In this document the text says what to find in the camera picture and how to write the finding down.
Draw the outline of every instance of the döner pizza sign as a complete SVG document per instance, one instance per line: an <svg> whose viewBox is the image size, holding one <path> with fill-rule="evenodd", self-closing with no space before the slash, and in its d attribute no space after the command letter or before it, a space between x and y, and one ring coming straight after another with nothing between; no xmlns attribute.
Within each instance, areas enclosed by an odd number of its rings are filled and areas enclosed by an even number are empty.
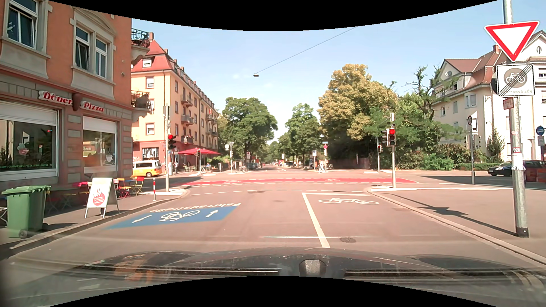
<svg viewBox="0 0 546 307"><path fill-rule="evenodd" d="M57 96L54 93L50 93L48 91L39 91L38 92L38 99L44 100L44 101L49 101L49 102L54 102L54 103L59 103L59 104L64 104L64 105L72 105L72 103L73 103L72 99L60 97L60 96ZM81 107L83 109L86 109L86 110L89 110L89 111L93 111L93 112L97 112L97 113L104 113L104 108L99 107L99 106L94 105L94 104L91 104L91 103L89 103L87 101L82 101L81 102Z"/></svg>

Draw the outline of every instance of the dormer window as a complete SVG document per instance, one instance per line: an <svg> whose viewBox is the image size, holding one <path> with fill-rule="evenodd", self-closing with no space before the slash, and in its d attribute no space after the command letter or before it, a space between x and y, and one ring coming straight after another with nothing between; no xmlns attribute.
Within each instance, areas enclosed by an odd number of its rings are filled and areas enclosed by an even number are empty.
<svg viewBox="0 0 546 307"><path fill-rule="evenodd" d="M152 67L152 59L151 58L145 58L144 60L142 60L142 67L143 68Z"/></svg>

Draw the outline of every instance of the building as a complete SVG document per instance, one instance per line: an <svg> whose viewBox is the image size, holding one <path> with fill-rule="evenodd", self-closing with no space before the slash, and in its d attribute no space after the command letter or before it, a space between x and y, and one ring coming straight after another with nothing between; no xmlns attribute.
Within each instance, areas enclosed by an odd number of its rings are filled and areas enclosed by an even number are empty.
<svg viewBox="0 0 546 307"><path fill-rule="evenodd" d="M132 174L131 19L46 0L1 0L0 191ZM25 25L30 31L20 31Z"/></svg>
<svg viewBox="0 0 546 307"><path fill-rule="evenodd" d="M496 65L506 64L507 57L499 46L479 57L466 59L445 59L441 66L443 81L458 78L456 84L444 89L441 84L435 88L438 96L447 96L447 102L434 105L435 118L442 123L461 126L470 130L467 118L472 117L472 130L477 149L487 154L486 143L493 127L504 137L505 149L502 158L511 159L508 110L495 92ZM546 33L538 31L531 36L528 44L516 60L518 63L534 65L535 95L521 96L519 114L523 157L526 160L544 160L544 146L538 146L536 127L546 124ZM464 141L470 148L470 136Z"/></svg>
<svg viewBox="0 0 546 307"><path fill-rule="evenodd" d="M176 149L169 161L195 165L195 157L178 151L195 147L217 150L218 112L213 102L185 72L184 67L161 48L150 33L150 50L131 72L132 93L147 97L155 111L133 123L133 160L160 160L165 165L165 135L176 136ZM170 127L165 126L163 107L169 106Z"/></svg>

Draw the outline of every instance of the white building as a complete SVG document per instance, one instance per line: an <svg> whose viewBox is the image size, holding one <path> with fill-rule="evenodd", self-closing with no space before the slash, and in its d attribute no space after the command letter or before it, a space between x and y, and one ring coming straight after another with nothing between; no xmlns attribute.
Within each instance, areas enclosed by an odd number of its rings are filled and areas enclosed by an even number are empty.
<svg viewBox="0 0 546 307"><path fill-rule="evenodd" d="M495 94L491 80L496 78L495 66L506 64L507 56L499 46L480 58L445 59L441 66L442 80L459 78L452 88L442 91L442 85L435 88L438 96L447 95L448 102L434 105L435 119L469 130L468 116L473 118L476 148L487 153L486 142L492 127L505 139L502 158L511 159L508 110L504 110L504 98ZM525 160L546 160L546 149L538 146L536 128L546 127L546 32L543 30L531 36L528 44L516 60L517 64L533 64L535 73L535 95L521 96L519 113L521 123L521 150ZM470 148L470 137L466 138Z"/></svg>

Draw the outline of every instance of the red umbrella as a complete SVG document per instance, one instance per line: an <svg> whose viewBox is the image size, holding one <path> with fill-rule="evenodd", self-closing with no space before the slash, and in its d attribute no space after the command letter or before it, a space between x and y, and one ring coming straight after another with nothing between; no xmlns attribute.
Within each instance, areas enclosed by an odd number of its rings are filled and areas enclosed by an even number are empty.
<svg viewBox="0 0 546 307"><path fill-rule="evenodd" d="M192 148L192 149L188 149L188 150L184 150L184 151L179 151L178 154L179 155L195 155L197 153L197 150L199 150L199 148ZM201 149L201 154L203 154L203 155L221 155L221 153L218 153L218 152L212 151L212 150L208 150L208 149L204 149L204 148Z"/></svg>

